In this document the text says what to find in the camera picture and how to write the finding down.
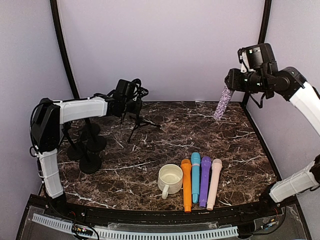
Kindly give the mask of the silver glitter microphone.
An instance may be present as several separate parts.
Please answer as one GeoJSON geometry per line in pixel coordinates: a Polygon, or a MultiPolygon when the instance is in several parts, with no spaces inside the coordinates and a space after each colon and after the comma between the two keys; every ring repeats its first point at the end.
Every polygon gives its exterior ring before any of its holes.
{"type": "Polygon", "coordinates": [[[218,102],[218,105],[215,109],[215,112],[213,114],[213,118],[215,121],[219,121],[226,109],[227,109],[227,106],[228,104],[230,103],[231,99],[232,99],[232,96],[234,94],[234,91],[233,90],[230,90],[226,85],[224,86],[223,90],[222,90],[222,93],[221,93],[221,97],[220,97],[220,100],[218,102]]]}

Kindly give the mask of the black tripod microphone stand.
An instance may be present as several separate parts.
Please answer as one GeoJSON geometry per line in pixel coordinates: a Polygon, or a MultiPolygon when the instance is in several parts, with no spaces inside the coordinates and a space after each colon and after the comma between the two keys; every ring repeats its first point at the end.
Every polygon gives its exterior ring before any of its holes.
{"type": "Polygon", "coordinates": [[[139,129],[139,128],[142,128],[142,127],[145,127],[145,126],[148,126],[148,125],[151,125],[151,126],[154,126],[154,127],[157,127],[157,128],[161,127],[160,124],[156,124],[156,123],[153,123],[153,122],[151,122],[149,120],[146,120],[140,115],[139,116],[134,115],[134,116],[135,117],[133,117],[131,115],[129,116],[130,119],[135,121],[135,125],[134,125],[133,129],[131,130],[131,133],[130,133],[130,136],[129,136],[128,140],[127,140],[127,143],[130,143],[134,131],[139,129]]]}

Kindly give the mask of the black stand of blue microphone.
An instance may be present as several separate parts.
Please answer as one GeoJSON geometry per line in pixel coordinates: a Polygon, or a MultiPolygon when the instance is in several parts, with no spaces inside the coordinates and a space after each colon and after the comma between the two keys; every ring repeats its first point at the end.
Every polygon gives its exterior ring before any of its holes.
{"type": "Polygon", "coordinates": [[[84,126],[80,129],[80,139],[86,141],[92,137],[96,137],[101,129],[97,123],[91,123],[89,118],[84,119],[84,126]]]}

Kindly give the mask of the black stand of purple microphone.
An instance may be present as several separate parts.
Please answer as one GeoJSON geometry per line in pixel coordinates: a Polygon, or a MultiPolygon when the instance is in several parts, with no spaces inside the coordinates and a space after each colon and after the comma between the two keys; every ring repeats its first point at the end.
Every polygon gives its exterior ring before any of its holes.
{"type": "Polygon", "coordinates": [[[107,145],[106,139],[101,136],[97,135],[96,137],[92,137],[87,140],[86,148],[93,153],[98,153],[105,149],[107,145]]]}

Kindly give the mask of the black stand of pink microphone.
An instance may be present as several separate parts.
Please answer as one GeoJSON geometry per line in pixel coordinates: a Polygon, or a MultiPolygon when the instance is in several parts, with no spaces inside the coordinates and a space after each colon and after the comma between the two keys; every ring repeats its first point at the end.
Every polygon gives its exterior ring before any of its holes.
{"type": "Polygon", "coordinates": [[[93,174],[97,172],[102,166],[102,160],[100,157],[92,152],[88,152],[84,143],[78,141],[79,148],[81,149],[83,156],[79,160],[79,169],[85,174],[93,174]]]}

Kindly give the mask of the black stand of orange microphone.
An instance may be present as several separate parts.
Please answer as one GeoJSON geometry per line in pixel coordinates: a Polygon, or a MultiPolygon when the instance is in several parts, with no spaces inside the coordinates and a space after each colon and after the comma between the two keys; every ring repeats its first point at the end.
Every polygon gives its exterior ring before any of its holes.
{"type": "Polygon", "coordinates": [[[82,157],[84,157],[83,150],[81,149],[78,143],[75,143],[69,134],[69,129],[71,128],[69,123],[64,123],[62,128],[63,136],[66,137],[67,141],[69,142],[70,146],[68,147],[66,154],[68,158],[72,161],[78,161],[82,157]]]}

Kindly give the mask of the orange toy microphone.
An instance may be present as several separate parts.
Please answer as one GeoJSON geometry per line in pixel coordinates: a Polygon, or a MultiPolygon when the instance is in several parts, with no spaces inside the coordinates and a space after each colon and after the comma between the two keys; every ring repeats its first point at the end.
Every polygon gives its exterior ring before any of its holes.
{"type": "Polygon", "coordinates": [[[191,171],[192,164],[189,159],[183,159],[181,161],[181,169],[183,172],[183,206],[184,212],[190,213],[192,211],[192,179],[191,179],[191,171]]]}

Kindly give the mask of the blue toy microphone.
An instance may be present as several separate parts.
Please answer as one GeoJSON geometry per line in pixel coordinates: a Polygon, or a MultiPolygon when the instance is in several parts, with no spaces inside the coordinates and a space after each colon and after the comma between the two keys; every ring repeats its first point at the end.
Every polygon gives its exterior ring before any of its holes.
{"type": "Polygon", "coordinates": [[[192,184],[192,202],[194,204],[198,203],[200,195],[200,165],[201,156],[198,152],[193,152],[191,154],[191,184],[192,184]]]}

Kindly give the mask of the purple toy microphone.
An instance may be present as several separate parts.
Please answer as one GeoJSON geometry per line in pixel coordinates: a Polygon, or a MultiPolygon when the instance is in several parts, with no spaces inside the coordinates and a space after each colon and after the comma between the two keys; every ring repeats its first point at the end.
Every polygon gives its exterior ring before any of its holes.
{"type": "Polygon", "coordinates": [[[200,180],[200,191],[199,191],[199,207],[206,208],[208,199],[209,189],[209,177],[212,161],[209,156],[204,156],[201,159],[201,180],[200,180]]]}

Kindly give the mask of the pink toy microphone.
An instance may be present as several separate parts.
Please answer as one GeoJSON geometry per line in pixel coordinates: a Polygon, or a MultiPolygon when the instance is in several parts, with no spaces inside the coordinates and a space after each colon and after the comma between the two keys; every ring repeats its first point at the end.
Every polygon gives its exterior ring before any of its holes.
{"type": "Polygon", "coordinates": [[[211,180],[206,204],[206,209],[208,211],[212,211],[215,206],[222,167],[223,165],[220,159],[216,158],[213,160],[211,165],[211,180]]]}

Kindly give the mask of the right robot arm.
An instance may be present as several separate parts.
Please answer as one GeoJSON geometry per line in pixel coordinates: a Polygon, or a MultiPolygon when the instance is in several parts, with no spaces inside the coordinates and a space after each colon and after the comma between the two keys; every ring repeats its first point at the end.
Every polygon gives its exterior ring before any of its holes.
{"type": "MultiPolygon", "coordinates": [[[[293,66],[278,68],[269,43],[240,48],[237,51],[240,68],[231,68],[224,80],[231,91],[251,96],[261,93],[263,99],[281,96],[292,105],[316,133],[320,132],[320,95],[302,73],[293,66]]],[[[255,205],[255,213],[266,217],[275,204],[320,187],[320,157],[287,178],[267,186],[255,205]]]]}

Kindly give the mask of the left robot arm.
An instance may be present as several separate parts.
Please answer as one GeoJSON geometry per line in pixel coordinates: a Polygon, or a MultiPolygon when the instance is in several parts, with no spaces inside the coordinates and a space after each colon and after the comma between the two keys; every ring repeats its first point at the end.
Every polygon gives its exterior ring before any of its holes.
{"type": "Polygon", "coordinates": [[[125,113],[138,116],[141,108],[142,99],[138,96],[116,99],[97,94],[73,100],[42,99],[31,114],[30,139],[48,196],[56,199],[64,194],[57,160],[61,125],[92,117],[122,117],[125,113]]]}

